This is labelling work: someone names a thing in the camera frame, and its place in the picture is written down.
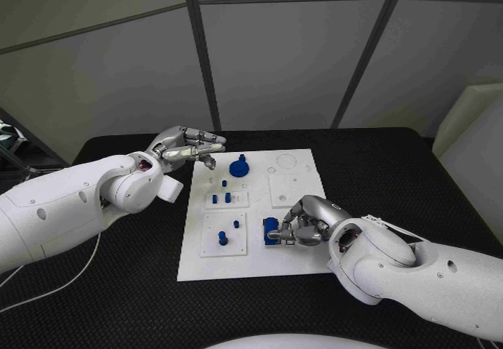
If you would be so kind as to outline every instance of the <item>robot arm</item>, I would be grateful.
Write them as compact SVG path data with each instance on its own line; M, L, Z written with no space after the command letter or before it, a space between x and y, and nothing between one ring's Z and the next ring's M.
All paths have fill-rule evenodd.
M307 221L310 235L301 222L290 230L292 217ZM304 245L330 238L328 269L357 300L376 305L389 298L425 320L501 342L503 260L424 239L406 244L388 227L406 231L372 216L350 218L328 200L304 196L269 238Z
M78 246L156 196L174 202L183 184L164 173L223 151L225 138L173 127L148 149L69 167L0 195L0 273Z

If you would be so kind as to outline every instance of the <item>black mat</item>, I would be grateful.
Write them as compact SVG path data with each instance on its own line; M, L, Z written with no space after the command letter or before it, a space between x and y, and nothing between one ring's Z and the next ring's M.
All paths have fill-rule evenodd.
M503 248L409 129L220 132L229 151L311 148L324 192L356 217L372 214L441 244L503 257ZM76 163L144 150L153 135L92 139ZM331 274L176 282L193 165L174 204L156 199L102 234L94 262L59 293L0 314L1 348L203 348L277 332L328 334L388 348L476 348L474 338L401 304L362 304ZM24 267L3 306L65 284L95 238Z

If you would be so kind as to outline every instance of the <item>blue part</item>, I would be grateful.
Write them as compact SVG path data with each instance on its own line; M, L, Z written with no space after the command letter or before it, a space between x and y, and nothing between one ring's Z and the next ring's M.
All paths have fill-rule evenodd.
M228 240L228 238L226 238L226 236L225 236L225 232L222 231L222 232L219 232L219 234L218 234L218 243L219 243L222 246L225 246L225 245L228 244L228 242L229 242L229 240Z
M281 241L277 238L269 238L267 236L267 233L275 229L278 229L278 220L274 217L268 217L264 220L264 242L265 242L265 245L277 245L281 243Z
M248 174L249 166L243 154L239 155L239 160L230 163L229 172L233 177L243 177Z

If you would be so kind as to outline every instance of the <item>robotic hand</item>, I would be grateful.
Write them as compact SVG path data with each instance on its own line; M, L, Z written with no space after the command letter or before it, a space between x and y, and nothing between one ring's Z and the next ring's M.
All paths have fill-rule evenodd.
M164 175L186 161L215 168L225 138L171 127L144 152L115 155L33 178L0 195L0 273L68 251L156 196L174 202L183 184Z
M290 229L297 218L298 229ZM406 244L395 231L421 242ZM328 238L328 269L349 293L367 305L396 300L435 324L503 342L503 260L434 244L366 216L352 218L334 203L305 195L269 238L313 246Z

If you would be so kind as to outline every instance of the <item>white board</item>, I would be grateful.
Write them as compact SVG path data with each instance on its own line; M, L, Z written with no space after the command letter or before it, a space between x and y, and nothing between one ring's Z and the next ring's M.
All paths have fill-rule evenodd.
M264 243L262 219L275 217L281 222L305 194L324 198L311 150L243 152L249 173L236 178L229 174L229 165L239 154L213 154L218 161L213 171L200 162L194 164L177 280L330 273L326 242L317 246L287 245L284 241L272 246ZM228 181L226 187L222 187L222 180ZM226 204L225 193L232 193L233 198L235 195L245 197L246 206L236 201ZM216 204L210 201L213 194L218 194ZM239 235L232 230L232 222L241 214L245 215L241 221L245 229ZM218 243L219 231L229 237L225 246ZM202 252L209 254L209 250L212 256L202 257Z

